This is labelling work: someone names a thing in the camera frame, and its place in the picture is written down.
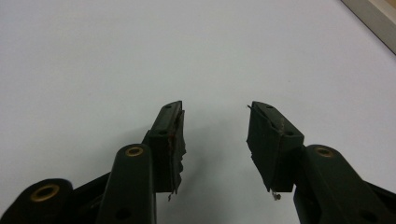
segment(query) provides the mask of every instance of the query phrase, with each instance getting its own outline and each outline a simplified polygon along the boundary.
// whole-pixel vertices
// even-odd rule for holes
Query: white surface
[[[158,223],[299,223],[246,144],[251,101],[396,192],[396,58],[339,1],[2,1],[0,214],[28,186],[78,187],[183,100],[188,153]]]

